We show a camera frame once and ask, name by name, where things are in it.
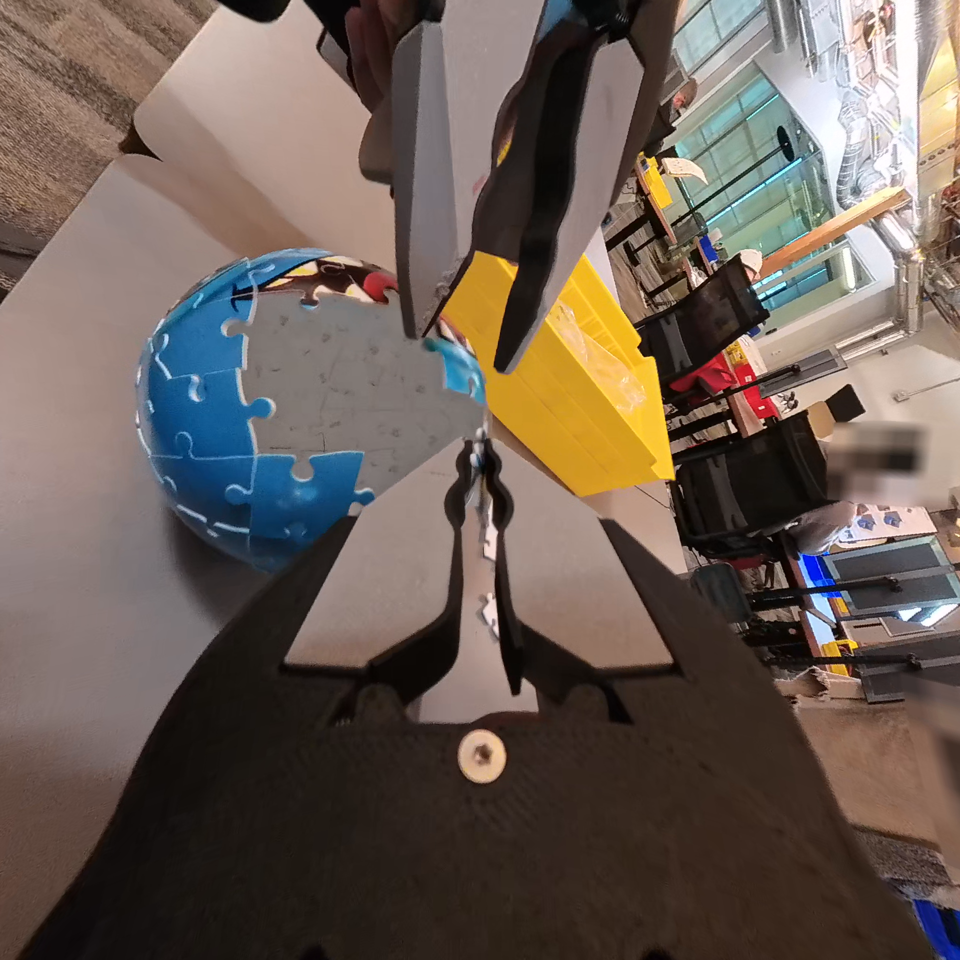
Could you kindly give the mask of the black floor stand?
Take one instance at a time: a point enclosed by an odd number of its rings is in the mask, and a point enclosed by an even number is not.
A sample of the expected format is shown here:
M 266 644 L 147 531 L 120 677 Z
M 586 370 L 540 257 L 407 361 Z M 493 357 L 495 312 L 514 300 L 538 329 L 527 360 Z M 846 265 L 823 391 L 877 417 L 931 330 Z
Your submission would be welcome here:
M 697 203 L 693 204 L 687 212 L 681 214 L 678 217 L 678 219 L 672 221 L 670 226 L 678 227 L 680 223 L 690 219 L 695 213 L 702 210 L 703 207 L 707 206 L 714 199 L 718 198 L 726 190 L 739 184 L 745 178 L 749 177 L 750 174 L 753 174 L 754 171 L 762 168 L 764 163 L 774 159 L 774 157 L 780 155 L 786 160 L 787 163 L 794 162 L 796 160 L 796 152 L 794 149 L 793 142 L 790 138 L 790 135 L 784 126 L 776 127 L 775 138 L 776 138 L 776 146 L 774 147 L 773 150 L 769 150 L 766 154 L 762 155 L 762 157 L 758 159 L 756 162 L 753 162 L 752 164 L 750 164 L 749 167 L 739 172 L 729 181 L 721 184 L 719 189 L 713 191 L 708 196 L 704 197 Z

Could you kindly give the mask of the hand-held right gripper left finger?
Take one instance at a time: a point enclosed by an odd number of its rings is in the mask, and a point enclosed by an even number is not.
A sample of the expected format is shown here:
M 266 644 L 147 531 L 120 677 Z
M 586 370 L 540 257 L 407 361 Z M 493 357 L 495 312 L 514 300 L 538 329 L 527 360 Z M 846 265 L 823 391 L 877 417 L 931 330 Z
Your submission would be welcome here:
M 391 688 L 404 705 L 454 665 L 464 595 L 471 439 L 458 439 L 355 519 L 284 659 Z

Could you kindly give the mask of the tan and black box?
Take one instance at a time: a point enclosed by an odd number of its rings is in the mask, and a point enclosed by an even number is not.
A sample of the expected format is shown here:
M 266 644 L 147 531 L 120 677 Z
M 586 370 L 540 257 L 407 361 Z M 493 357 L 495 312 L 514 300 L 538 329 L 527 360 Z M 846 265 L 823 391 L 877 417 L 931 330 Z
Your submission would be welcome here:
M 837 426 L 861 417 L 865 408 L 853 385 L 845 385 L 825 400 L 817 400 L 806 408 L 814 436 L 820 442 L 830 441 Z

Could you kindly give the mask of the person's left hand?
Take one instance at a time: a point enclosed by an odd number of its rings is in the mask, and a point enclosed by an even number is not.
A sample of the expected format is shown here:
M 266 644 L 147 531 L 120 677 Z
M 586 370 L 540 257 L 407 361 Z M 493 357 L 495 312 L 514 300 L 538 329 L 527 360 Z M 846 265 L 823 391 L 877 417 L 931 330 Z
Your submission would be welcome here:
M 399 41 L 414 26 L 415 1 L 361 1 L 344 19 L 353 85 L 370 113 L 358 161 L 369 181 L 393 188 L 392 67 Z

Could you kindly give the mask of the yellow plastic bin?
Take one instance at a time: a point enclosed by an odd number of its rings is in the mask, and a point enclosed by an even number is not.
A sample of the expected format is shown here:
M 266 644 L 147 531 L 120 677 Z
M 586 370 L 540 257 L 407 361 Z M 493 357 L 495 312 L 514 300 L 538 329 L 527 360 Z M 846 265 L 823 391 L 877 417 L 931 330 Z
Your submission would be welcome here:
M 563 286 L 578 325 L 624 362 L 645 388 L 645 404 L 620 414 L 546 321 L 512 373 L 494 369 L 498 333 L 517 268 L 474 255 L 441 317 L 473 348 L 486 403 L 498 421 L 575 495 L 642 486 L 675 477 L 661 386 L 641 337 L 588 258 Z

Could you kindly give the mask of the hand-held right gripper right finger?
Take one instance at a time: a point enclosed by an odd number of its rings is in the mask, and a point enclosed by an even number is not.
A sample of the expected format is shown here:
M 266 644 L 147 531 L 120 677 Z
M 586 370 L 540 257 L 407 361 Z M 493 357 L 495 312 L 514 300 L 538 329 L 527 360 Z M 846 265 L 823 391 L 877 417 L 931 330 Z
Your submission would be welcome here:
M 676 666 L 618 554 L 623 534 L 500 440 L 486 441 L 494 600 L 510 690 L 547 698 Z

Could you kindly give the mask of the clear plastic bag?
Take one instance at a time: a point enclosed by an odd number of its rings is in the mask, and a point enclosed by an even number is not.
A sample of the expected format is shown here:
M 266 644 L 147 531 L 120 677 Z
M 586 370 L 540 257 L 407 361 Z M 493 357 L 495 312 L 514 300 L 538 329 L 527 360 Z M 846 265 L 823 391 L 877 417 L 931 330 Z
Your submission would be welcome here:
M 569 306 L 563 302 L 553 306 L 547 323 L 620 414 L 627 416 L 642 408 L 646 391 L 641 380 L 629 366 L 582 330 Z

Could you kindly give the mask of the silver ventilation duct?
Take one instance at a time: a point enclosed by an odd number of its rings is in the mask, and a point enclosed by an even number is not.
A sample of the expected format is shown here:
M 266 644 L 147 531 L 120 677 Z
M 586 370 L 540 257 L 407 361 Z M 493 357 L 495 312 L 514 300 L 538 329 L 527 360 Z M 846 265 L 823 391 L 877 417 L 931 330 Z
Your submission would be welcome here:
M 906 188 L 899 124 L 877 104 L 870 86 L 859 80 L 843 88 L 838 122 L 845 146 L 834 189 L 836 203 L 849 218 L 857 215 L 859 224 L 868 226 L 891 255 L 894 312 L 888 330 L 894 341 L 905 340 L 922 328 L 926 256 L 914 223 L 914 198 Z M 890 177 L 877 166 L 876 125 L 890 135 Z

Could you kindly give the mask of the blue puzzle ball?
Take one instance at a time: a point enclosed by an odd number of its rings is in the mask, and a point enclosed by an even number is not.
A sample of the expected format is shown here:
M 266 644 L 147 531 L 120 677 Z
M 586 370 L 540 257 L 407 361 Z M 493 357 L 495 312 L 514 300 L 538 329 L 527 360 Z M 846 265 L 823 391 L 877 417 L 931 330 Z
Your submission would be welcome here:
M 162 318 L 137 433 L 201 541 L 274 573 L 483 424 L 485 375 L 445 320 L 402 330 L 398 282 L 316 247 L 241 258 Z

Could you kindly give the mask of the wooden beam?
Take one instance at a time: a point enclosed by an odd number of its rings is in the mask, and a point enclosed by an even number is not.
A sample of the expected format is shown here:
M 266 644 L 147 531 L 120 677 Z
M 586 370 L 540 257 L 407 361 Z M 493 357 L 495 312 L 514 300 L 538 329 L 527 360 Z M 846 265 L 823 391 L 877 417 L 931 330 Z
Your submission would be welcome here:
M 901 208 L 910 200 L 909 191 L 903 187 L 886 187 L 878 190 L 869 198 L 859 201 L 828 221 L 815 226 L 808 233 L 782 246 L 769 256 L 764 256 L 757 279 L 762 281 L 786 270 L 822 247 L 845 236 L 851 230 L 867 224 L 882 214 Z

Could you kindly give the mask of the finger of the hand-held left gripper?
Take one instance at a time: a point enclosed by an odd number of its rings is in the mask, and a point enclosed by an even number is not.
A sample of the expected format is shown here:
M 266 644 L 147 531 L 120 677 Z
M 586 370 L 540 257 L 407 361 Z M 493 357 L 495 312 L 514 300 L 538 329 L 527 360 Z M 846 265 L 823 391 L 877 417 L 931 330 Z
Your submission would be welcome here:
M 510 148 L 484 189 L 473 249 L 514 263 L 494 370 L 512 373 L 612 202 L 642 86 L 627 38 L 560 53 L 519 96 Z
M 449 1 L 391 64 L 395 257 L 404 331 L 423 338 L 475 250 L 478 206 L 526 81 L 546 2 Z

